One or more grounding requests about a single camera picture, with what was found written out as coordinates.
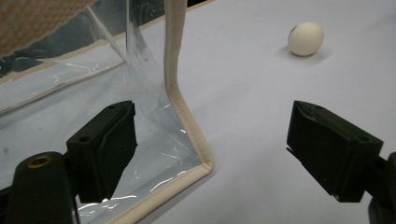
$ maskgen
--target beige fabric trim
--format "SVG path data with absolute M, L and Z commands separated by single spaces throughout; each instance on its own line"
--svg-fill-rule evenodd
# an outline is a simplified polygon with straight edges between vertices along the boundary
M 0 57 L 47 35 L 96 0 L 0 0 Z
M 168 97 L 189 135 L 202 164 L 178 176 L 168 184 L 151 193 L 147 198 L 123 211 L 112 223 L 136 223 L 161 204 L 180 193 L 213 169 L 209 146 L 188 109 L 177 84 L 177 59 L 181 46 L 187 2 L 185 0 L 164 0 L 165 2 L 165 54 L 164 74 Z

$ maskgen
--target table surface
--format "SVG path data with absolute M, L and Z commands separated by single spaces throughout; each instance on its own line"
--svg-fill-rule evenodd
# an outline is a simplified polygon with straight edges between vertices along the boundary
M 311 57 L 287 48 L 321 24 Z M 371 196 L 339 203 L 285 149 L 294 100 L 322 105 L 396 150 L 396 2 L 216 0 L 187 14 L 179 84 L 212 174 L 142 223 L 369 223 Z

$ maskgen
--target beige woven fabric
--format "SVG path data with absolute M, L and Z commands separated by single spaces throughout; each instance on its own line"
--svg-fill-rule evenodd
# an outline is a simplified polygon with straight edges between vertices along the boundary
M 96 0 L 0 0 L 0 57 L 22 49 Z

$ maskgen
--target clear plastic bag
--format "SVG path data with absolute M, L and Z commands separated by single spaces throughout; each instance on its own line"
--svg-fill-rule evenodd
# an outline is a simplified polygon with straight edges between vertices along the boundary
M 11 66 L 0 78 L 0 189 L 19 162 L 65 153 L 77 130 L 125 100 L 135 102 L 138 147 L 111 199 L 78 202 L 81 223 L 108 222 L 202 164 L 166 94 L 165 23 L 153 20 L 162 13 L 163 1 L 102 0 L 1 59 Z

